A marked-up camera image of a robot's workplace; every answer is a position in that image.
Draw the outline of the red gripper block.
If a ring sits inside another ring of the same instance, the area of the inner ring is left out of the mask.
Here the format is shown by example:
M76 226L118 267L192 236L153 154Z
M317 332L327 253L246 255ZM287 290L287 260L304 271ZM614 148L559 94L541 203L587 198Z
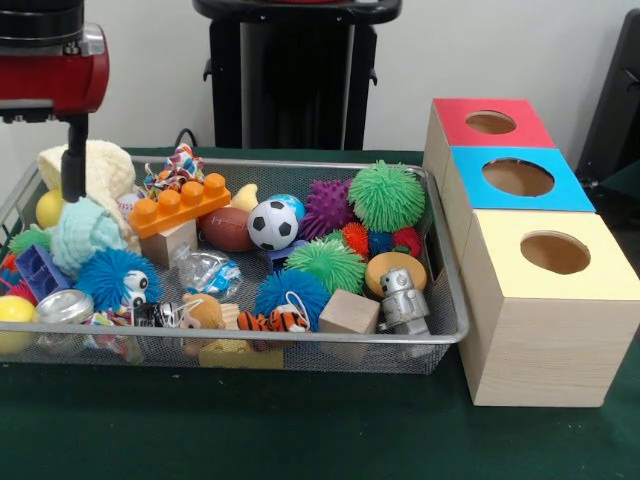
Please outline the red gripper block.
M61 157L61 190L66 202L86 196L89 113L101 106L110 74L106 36L86 24L74 39L1 40L1 119L68 124Z

